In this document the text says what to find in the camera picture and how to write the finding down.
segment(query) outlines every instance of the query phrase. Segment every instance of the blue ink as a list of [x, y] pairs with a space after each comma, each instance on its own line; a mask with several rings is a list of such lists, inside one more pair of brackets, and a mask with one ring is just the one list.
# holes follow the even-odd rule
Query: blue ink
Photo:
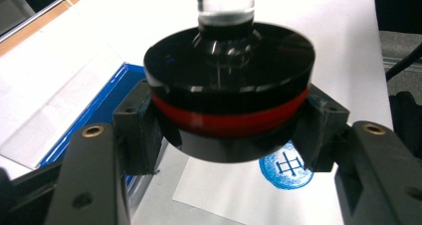
[[307, 185], [314, 174], [304, 169], [304, 161], [291, 141], [279, 151], [260, 159], [265, 178], [280, 189], [297, 189]]

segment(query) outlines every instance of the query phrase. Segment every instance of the blue tray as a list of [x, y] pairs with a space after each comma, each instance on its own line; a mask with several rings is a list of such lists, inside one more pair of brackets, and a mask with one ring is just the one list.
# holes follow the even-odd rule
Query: blue tray
[[69, 145], [72, 134], [86, 124], [112, 122], [112, 112], [130, 90], [145, 78], [143, 67], [123, 64], [91, 101], [72, 126], [62, 135], [49, 153], [41, 160], [40, 167], [61, 159]]

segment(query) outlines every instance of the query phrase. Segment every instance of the stamp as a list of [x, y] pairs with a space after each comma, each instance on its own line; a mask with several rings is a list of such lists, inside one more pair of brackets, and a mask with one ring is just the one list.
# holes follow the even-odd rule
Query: stamp
[[280, 189], [297, 189], [307, 185], [314, 174], [304, 169], [304, 161], [291, 141], [280, 150], [259, 160], [265, 178]]

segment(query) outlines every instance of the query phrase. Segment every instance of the black cable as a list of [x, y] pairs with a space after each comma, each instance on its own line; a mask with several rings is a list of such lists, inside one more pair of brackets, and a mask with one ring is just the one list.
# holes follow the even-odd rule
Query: black cable
[[403, 58], [400, 62], [394, 65], [385, 73], [385, 78], [387, 82], [390, 81], [394, 76], [401, 73], [403, 70], [410, 67], [414, 64], [418, 59], [422, 58], [422, 43], [416, 47], [409, 55]]

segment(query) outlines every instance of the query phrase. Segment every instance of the blue stamp mark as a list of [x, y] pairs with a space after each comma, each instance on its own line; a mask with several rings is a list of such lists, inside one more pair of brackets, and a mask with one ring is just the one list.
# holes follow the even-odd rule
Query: blue stamp mark
[[291, 141], [279, 151], [260, 159], [265, 178], [280, 189], [297, 189], [307, 185], [314, 174], [304, 169], [304, 161]]

